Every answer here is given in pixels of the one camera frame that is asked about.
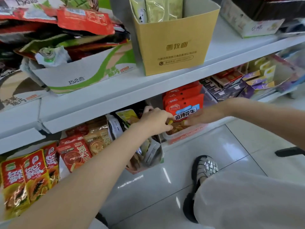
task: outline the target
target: white pants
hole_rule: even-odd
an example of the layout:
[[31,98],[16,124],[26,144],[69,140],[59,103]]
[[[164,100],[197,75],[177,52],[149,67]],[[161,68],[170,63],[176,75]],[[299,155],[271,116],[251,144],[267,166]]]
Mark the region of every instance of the white pants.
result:
[[194,215],[203,226],[216,229],[305,228],[305,186],[220,172],[199,187]]

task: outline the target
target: person's right hand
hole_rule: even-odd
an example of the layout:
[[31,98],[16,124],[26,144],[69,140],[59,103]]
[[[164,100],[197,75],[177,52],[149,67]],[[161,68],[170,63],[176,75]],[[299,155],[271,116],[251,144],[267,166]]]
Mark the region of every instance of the person's right hand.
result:
[[232,103],[237,99],[227,99],[210,107],[199,109],[197,112],[189,115],[188,119],[184,121],[184,124],[188,126],[207,124],[230,116]]

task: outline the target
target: yellow cardboard box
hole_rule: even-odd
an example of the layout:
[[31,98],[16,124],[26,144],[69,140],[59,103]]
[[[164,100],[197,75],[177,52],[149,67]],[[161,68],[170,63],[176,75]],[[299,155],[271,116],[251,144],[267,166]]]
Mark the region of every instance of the yellow cardboard box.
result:
[[219,9],[211,0],[184,0],[182,19],[140,24],[134,15],[146,75],[203,64]]

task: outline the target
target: foot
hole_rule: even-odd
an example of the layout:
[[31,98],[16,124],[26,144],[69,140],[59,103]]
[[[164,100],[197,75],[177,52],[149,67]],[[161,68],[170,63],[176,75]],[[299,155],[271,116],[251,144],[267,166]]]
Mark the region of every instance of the foot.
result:
[[193,189],[188,194],[183,204],[183,213],[188,220],[198,223],[194,215],[194,197],[199,186],[205,179],[218,172],[218,165],[213,158],[207,155],[197,157],[192,166]]

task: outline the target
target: green and white box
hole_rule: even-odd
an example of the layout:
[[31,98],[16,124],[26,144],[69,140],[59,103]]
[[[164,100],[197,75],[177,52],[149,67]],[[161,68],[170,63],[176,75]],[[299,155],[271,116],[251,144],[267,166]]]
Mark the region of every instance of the green and white box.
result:
[[136,68],[132,44],[116,46],[81,60],[52,68],[32,61],[31,69],[56,94],[87,87]]
[[231,0],[222,0],[220,15],[227,20],[242,38],[275,34],[285,20],[255,22]]

